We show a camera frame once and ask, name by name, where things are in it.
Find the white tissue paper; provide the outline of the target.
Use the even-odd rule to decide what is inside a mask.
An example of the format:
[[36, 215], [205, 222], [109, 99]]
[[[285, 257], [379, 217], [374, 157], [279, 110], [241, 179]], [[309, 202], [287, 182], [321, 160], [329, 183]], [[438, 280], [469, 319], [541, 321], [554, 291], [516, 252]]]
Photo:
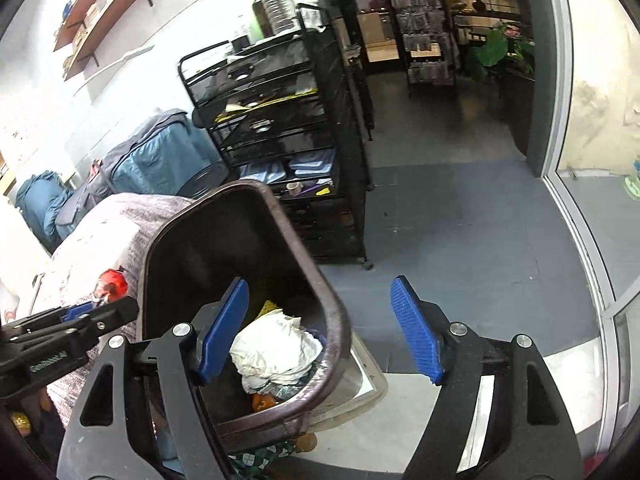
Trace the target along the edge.
[[272, 310], [243, 328], [229, 356], [247, 393], [297, 385], [322, 355], [323, 342], [305, 330], [301, 318]]

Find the blue cloth pile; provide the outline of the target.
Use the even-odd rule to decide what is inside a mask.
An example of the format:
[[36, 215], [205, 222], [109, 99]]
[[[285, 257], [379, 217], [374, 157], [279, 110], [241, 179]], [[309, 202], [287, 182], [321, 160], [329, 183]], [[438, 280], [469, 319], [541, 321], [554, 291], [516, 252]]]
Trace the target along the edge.
[[55, 227], [55, 219], [72, 191], [53, 171], [31, 176], [18, 189], [15, 207], [47, 252], [54, 252], [62, 243]]

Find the large bed striped cover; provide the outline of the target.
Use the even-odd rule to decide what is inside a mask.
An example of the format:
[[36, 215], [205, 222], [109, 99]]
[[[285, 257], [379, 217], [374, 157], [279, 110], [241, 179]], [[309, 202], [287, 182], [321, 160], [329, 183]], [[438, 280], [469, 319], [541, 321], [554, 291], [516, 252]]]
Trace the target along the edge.
[[145, 253], [160, 228], [193, 204], [190, 198], [120, 193], [91, 209], [55, 249], [32, 310], [44, 312], [93, 300], [100, 275], [122, 270], [127, 295], [138, 298]]

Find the display rack with goods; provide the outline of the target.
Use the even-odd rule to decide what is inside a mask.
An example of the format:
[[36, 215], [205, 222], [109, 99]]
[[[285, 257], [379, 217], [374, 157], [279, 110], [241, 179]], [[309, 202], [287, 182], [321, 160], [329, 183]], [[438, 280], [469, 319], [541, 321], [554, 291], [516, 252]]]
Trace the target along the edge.
[[409, 88], [454, 87], [457, 47], [444, 0], [392, 0]]

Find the black round stool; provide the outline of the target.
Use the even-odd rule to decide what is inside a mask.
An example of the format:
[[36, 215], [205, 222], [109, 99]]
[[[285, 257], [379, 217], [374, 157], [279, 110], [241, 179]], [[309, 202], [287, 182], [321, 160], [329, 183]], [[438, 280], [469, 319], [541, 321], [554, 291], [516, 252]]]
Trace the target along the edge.
[[177, 192], [178, 196], [197, 200], [228, 180], [229, 171], [223, 162], [215, 162], [186, 181]]

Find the yellow mesh sponge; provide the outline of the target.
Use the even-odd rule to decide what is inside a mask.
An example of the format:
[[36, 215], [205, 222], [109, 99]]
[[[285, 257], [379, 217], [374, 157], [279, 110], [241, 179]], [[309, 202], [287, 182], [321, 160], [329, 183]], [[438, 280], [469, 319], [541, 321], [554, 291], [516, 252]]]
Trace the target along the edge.
[[267, 315], [273, 311], [279, 310], [279, 307], [272, 301], [266, 300], [262, 308], [260, 309], [257, 318], [261, 318], [264, 315]]

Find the red orange snack wrapper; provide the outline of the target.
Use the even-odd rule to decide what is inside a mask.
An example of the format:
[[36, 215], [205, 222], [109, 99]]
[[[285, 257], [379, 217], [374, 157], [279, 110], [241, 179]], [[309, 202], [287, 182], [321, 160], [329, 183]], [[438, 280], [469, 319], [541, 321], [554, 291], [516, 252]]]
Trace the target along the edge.
[[128, 283], [124, 269], [108, 269], [104, 271], [96, 282], [93, 297], [98, 304], [109, 304], [124, 298], [128, 292]]

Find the massage bed blue skirt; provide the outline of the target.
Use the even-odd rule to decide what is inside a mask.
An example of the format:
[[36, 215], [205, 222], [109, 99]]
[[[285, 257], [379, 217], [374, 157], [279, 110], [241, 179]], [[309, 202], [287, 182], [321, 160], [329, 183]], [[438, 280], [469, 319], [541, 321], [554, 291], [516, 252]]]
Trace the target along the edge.
[[93, 165], [92, 174], [58, 213], [58, 235], [68, 237], [93, 207], [114, 194], [178, 196], [187, 180], [215, 162], [224, 161], [184, 110], [160, 112]]

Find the green potted plant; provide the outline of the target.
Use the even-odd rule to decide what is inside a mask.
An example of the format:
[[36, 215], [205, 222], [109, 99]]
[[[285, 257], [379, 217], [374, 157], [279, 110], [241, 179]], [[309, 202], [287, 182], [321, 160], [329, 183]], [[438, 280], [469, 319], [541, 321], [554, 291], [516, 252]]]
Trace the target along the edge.
[[492, 28], [480, 46], [470, 47], [466, 67], [475, 80], [484, 80], [499, 66], [514, 68], [525, 77], [535, 73], [535, 41], [512, 24]]

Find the lower wooden wall shelf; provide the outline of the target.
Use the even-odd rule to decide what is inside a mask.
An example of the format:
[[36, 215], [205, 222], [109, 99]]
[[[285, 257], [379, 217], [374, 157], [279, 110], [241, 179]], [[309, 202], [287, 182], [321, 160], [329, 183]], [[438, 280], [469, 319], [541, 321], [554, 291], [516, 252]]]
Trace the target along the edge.
[[[153, 0], [146, 1], [149, 6], [154, 6]], [[89, 27], [77, 51], [70, 59], [70, 66], [64, 70], [64, 80], [69, 80], [82, 73], [90, 60], [99, 65], [96, 59], [96, 49], [135, 2], [136, 0], [110, 0], [104, 6], [104, 9], [98, 14], [96, 22]]]

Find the clear large plastic bottle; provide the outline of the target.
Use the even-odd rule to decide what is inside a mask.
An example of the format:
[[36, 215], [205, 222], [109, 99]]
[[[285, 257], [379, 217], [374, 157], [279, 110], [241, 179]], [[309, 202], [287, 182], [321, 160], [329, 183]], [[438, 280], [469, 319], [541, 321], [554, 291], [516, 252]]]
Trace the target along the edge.
[[260, 0], [275, 35], [296, 29], [297, 18], [293, 0]]

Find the dark green bottle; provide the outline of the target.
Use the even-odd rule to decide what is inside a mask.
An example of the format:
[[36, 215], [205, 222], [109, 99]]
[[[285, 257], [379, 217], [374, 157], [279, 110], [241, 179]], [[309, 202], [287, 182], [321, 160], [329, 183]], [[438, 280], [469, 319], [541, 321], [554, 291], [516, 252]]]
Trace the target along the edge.
[[272, 37], [273, 31], [265, 7], [262, 4], [262, 0], [254, 0], [252, 3], [252, 9], [254, 11], [259, 29], [262, 32], [262, 36], [264, 36], [265, 38]]

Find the black mesh rolling cart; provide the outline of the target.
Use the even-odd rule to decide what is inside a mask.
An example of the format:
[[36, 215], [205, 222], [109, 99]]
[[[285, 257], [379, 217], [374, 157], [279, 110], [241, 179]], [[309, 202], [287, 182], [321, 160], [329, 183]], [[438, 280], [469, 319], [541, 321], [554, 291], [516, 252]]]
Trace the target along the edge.
[[343, 51], [327, 10], [299, 3], [294, 23], [236, 53], [194, 51], [178, 75], [232, 177], [267, 185], [314, 258], [370, 270], [373, 182]]

